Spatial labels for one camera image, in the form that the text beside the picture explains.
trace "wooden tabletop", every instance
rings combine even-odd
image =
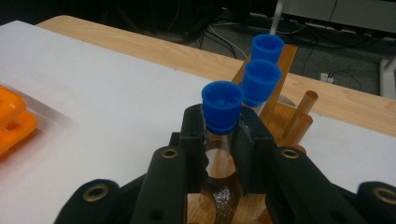
[[[37,26],[211,80],[232,80],[243,61],[120,29],[60,16]],[[281,94],[298,104],[306,91],[319,98],[313,111],[396,136],[396,101],[289,74]]]

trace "metal grommet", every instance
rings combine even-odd
[[[375,188],[373,189],[373,194],[385,203],[396,204],[396,192],[390,189]]]
[[[161,155],[166,159],[172,159],[172,158],[176,157],[177,154],[178,154],[178,151],[176,149],[168,148],[168,149],[164,150]]]
[[[282,156],[284,156],[284,157],[286,157],[288,159],[293,159],[293,160],[300,157],[300,155],[297,152],[295,152],[292,149],[288,149],[288,148],[283,148],[280,151],[280,154],[282,154]]]
[[[108,194],[108,186],[105,184],[97,184],[91,186],[84,191],[82,198],[88,202],[96,202],[103,199]]]

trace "orange object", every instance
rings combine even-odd
[[[0,86],[0,155],[25,138],[37,126],[35,116],[14,91]]]

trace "blue test tube cap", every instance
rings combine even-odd
[[[281,78],[279,67],[265,60],[250,61],[242,79],[244,103],[256,107],[267,101]]]
[[[277,35],[256,35],[253,38],[251,60],[267,60],[277,63],[285,42]]]
[[[215,81],[202,90],[206,128],[218,135],[230,133],[239,120],[244,93],[230,81]]]

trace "blue cap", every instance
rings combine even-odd
[[[256,35],[253,38],[251,60],[267,60],[277,63],[284,47],[285,43],[277,35]]]
[[[280,77],[280,69],[276,64],[265,60],[250,61],[245,67],[241,84],[245,94],[244,103],[256,107],[267,101]]]
[[[204,87],[202,99],[206,128],[218,135],[232,131],[244,99],[241,88],[229,81],[215,81]]]

